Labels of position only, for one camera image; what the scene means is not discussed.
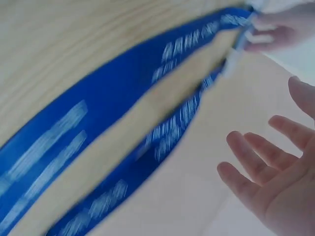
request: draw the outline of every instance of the wooden surface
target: wooden surface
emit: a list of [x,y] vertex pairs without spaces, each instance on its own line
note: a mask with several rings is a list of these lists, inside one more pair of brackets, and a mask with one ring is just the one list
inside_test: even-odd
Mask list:
[[[0,145],[49,102],[104,62],[166,29],[239,2],[242,1],[2,1]],[[214,68],[224,57],[236,34],[236,31],[221,33],[213,44],[199,50],[149,91],[45,191],[10,236],[39,236],[96,186]],[[245,57],[243,68],[256,57]],[[223,83],[225,86],[218,89],[221,95],[232,88],[227,82]],[[253,96],[247,90],[242,92],[248,96],[241,96],[235,102]],[[212,106],[220,106],[218,97],[210,97],[206,100],[212,99]],[[246,121],[245,127],[254,127],[265,121],[265,110],[256,109],[260,119],[252,123],[251,120]]]

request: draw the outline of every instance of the fingernail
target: fingernail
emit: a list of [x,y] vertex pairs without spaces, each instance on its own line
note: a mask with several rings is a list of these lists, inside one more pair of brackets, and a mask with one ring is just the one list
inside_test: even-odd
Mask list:
[[300,78],[297,76],[292,76],[291,79],[297,81],[297,82],[301,82]]

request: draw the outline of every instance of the palm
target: palm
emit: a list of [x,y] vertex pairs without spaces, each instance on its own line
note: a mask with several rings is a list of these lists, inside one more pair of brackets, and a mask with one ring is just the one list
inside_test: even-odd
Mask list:
[[[289,88],[297,105],[315,118],[315,104],[307,102],[315,101],[315,88],[294,79]],[[218,171],[242,203],[279,236],[313,236],[315,131],[280,116],[269,123],[303,151],[300,159],[256,134],[232,132],[227,142],[254,182],[228,163],[221,163]]]

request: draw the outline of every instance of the blue strap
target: blue strap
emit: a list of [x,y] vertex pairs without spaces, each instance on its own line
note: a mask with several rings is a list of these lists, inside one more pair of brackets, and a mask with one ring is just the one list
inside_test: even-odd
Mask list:
[[[250,14],[226,8],[149,39],[79,81],[32,118],[0,149],[0,236],[8,235],[62,171],[151,86],[217,32],[245,25]],[[82,236],[130,196],[179,142],[202,92],[221,70],[206,78],[47,235]],[[74,230],[77,222],[80,227]]]

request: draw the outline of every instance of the light wood table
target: light wood table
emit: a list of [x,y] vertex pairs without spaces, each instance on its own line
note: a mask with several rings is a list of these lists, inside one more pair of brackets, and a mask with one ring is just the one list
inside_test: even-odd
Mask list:
[[[133,45],[202,14],[240,2],[242,1],[2,1],[0,144],[3,145],[19,128],[67,88]],[[237,31],[221,33],[211,45],[199,50],[183,66],[145,94],[130,112],[101,135],[60,175],[12,230],[10,236],[40,236],[72,204],[90,192],[155,124],[191,93],[206,73],[224,57],[236,35]],[[268,67],[260,68],[261,63],[267,64]],[[130,212],[134,212],[134,207],[139,206],[137,201],[143,204],[142,207],[147,206],[149,209],[149,206],[154,208],[160,203],[166,192],[175,195],[181,193],[185,196],[181,191],[177,193],[173,191],[179,183],[176,182],[178,181],[176,178],[181,176],[175,173],[183,171],[194,173],[195,176],[199,173],[200,176],[195,177],[196,181],[201,178],[212,184],[212,190],[216,189],[217,194],[213,195],[215,199],[207,211],[213,214],[218,210],[226,192],[219,185],[215,164],[221,157],[230,155],[225,147],[224,136],[232,126],[241,130],[251,129],[257,132],[264,130],[268,116],[277,108],[275,104],[271,108],[265,107],[266,102],[271,102],[274,98],[272,95],[277,92],[267,88],[273,75],[270,68],[278,71],[283,77],[282,81],[279,80],[282,84],[279,82],[277,88],[284,88],[285,78],[288,78],[287,72],[264,56],[246,55],[241,60],[235,78],[220,81],[216,88],[207,94],[198,117],[183,141],[185,145],[182,144],[170,159],[170,162],[176,162],[184,155],[176,165],[177,170],[170,172],[174,173],[173,177],[170,175],[171,180],[168,183],[159,182],[161,172],[158,171],[126,206],[123,205],[110,217],[111,222],[115,221],[119,214],[122,218],[121,221],[108,224],[109,227],[116,224],[117,231],[111,231],[111,236],[121,235],[120,230],[126,229],[128,224],[124,227],[123,222],[130,221],[128,218],[132,216]],[[268,90],[266,93],[258,89],[264,86]],[[189,158],[191,156],[196,159],[192,161]],[[167,162],[161,171],[167,171],[165,168],[168,164]],[[150,186],[154,188],[156,185],[160,188],[160,196],[157,196],[156,191],[149,190]],[[129,213],[119,213],[124,209],[127,211],[128,205],[129,210],[131,208]],[[165,214],[162,211],[165,208],[159,208],[160,211],[158,208],[154,208],[157,215]],[[145,215],[142,214],[138,219],[143,219]],[[148,225],[152,224],[150,218],[147,219]],[[184,219],[179,221],[180,224],[185,222],[187,221]],[[183,227],[182,229],[186,230],[180,231],[157,230],[156,233],[149,235],[163,232],[166,235],[171,235],[171,232],[173,235],[179,235],[178,233],[194,235],[193,230],[197,229],[199,224],[190,228]],[[134,230],[133,233],[135,234],[132,235],[148,235],[146,228],[140,232]]]

